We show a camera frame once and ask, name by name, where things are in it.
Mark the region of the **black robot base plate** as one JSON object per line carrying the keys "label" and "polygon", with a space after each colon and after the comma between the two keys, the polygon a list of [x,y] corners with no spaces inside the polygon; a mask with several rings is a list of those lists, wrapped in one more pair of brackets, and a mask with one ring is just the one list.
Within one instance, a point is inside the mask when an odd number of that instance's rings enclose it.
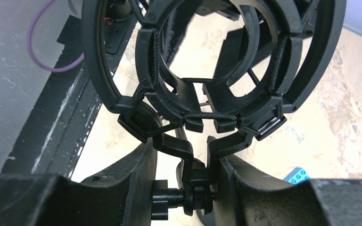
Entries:
{"label": "black robot base plate", "polygon": [[[69,16],[56,41],[64,48],[55,66],[64,66],[81,54],[81,20]],[[105,25],[105,47],[110,72],[115,73],[125,51],[136,18]],[[101,108],[83,63],[63,73],[51,73],[42,89],[2,174],[57,173],[70,178]]]}

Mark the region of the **black tripod shock-mount stand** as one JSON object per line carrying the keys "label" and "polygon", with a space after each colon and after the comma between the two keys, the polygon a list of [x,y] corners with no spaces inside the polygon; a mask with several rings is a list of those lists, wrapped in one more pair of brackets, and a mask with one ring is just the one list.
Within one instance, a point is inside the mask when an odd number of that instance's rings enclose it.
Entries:
{"label": "black tripod shock-mount stand", "polygon": [[[110,74],[105,54],[106,0],[82,5],[82,40],[90,79],[104,106],[119,115],[122,126],[142,142],[153,138],[156,149],[184,160],[182,179],[193,184],[193,152],[185,140],[167,135],[171,129],[201,132],[203,120],[213,119],[218,133],[229,135],[208,142],[208,179],[220,184],[228,156],[262,140],[278,129],[285,114],[308,98],[327,67],[342,28],[346,1],[311,0],[298,13],[292,0],[234,0],[247,32],[247,52],[229,73],[214,79],[179,78],[168,69],[161,52],[162,30],[180,0],[155,0],[142,14],[130,2],[140,21],[135,63],[139,85],[133,96],[123,96]],[[230,90],[262,52],[259,17],[269,28],[271,59],[263,80],[242,97]]]}

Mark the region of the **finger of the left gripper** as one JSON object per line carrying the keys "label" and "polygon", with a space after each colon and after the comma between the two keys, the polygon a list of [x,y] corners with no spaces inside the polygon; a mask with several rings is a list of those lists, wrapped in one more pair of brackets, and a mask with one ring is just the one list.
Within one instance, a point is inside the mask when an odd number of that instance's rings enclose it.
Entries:
{"label": "finger of the left gripper", "polygon": [[197,3],[181,3],[169,14],[162,31],[162,56],[167,66],[173,62],[196,10]]}
{"label": "finger of the left gripper", "polygon": [[[229,31],[223,40],[219,58],[214,71],[214,80],[231,71],[234,66],[242,61],[247,50],[247,32],[244,27]],[[272,36],[267,26],[260,27],[260,41],[257,53],[251,64],[252,67],[263,61],[271,54]]]}

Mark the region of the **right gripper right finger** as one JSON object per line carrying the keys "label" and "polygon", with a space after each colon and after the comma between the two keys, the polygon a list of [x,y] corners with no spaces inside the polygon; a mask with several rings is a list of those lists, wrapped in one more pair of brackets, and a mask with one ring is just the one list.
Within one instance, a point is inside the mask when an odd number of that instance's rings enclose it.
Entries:
{"label": "right gripper right finger", "polygon": [[220,159],[218,226],[362,226],[362,179],[272,177],[235,155]]}

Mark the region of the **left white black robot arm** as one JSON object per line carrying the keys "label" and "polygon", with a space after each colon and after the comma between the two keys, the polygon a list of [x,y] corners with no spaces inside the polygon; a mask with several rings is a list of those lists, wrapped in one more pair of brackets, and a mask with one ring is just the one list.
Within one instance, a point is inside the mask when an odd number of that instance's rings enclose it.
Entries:
{"label": "left white black robot arm", "polygon": [[[107,4],[105,22],[111,25],[127,19],[132,12],[127,0],[110,0]],[[182,41],[186,30],[194,15],[207,16],[217,13],[230,20],[237,20],[239,12],[228,0],[186,0],[179,5],[169,16],[164,25],[162,53],[164,61],[170,65]],[[228,73],[246,52],[243,46],[247,40],[247,32],[237,29],[227,34],[222,44],[220,56],[214,71],[214,79],[219,79]]]}

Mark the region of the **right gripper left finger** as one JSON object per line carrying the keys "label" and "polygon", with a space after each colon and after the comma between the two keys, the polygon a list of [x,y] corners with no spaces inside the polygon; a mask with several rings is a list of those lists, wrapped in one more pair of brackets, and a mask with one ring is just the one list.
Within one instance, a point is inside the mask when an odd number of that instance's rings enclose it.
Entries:
{"label": "right gripper left finger", "polygon": [[149,226],[152,141],[81,183],[57,174],[0,174],[0,226]]}

